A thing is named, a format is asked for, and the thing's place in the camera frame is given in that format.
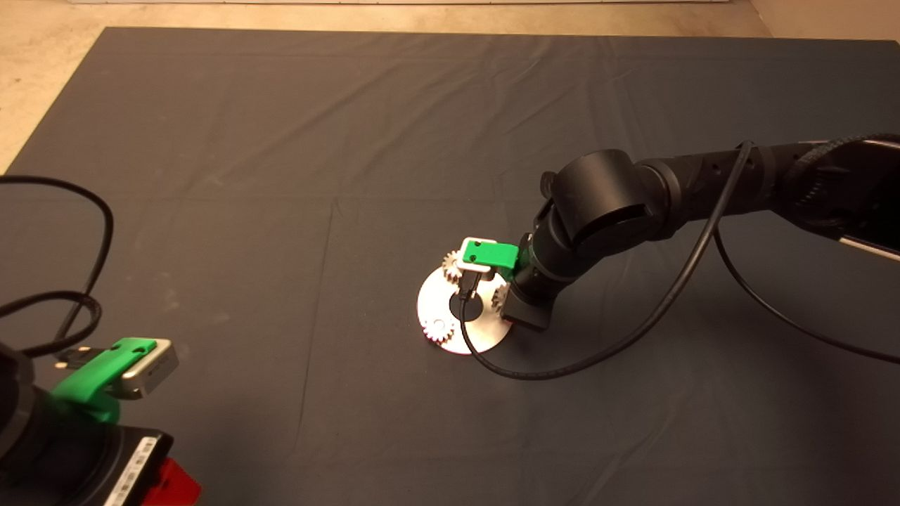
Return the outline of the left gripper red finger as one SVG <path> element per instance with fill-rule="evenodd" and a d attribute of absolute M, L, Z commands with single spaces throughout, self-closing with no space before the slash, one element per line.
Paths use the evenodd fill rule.
<path fill-rule="evenodd" d="M 155 472 L 141 505 L 197 505 L 203 488 L 173 458 L 166 458 Z"/>

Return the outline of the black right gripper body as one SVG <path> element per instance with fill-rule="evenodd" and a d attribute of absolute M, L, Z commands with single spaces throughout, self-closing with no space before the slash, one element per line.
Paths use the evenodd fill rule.
<path fill-rule="evenodd" d="M 543 278 L 514 278 L 503 302 L 503 317 L 527 329 L 544 331 L 552 323 L 560 284 Z"/>

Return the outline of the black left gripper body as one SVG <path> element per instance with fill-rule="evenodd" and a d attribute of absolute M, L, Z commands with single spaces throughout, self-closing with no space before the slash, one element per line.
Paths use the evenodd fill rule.
<path fill-rule="evenodd" d="M 18 504 L 141 505 L 173 443 L 159 429 L 39 424 L 18 442 Z"/>

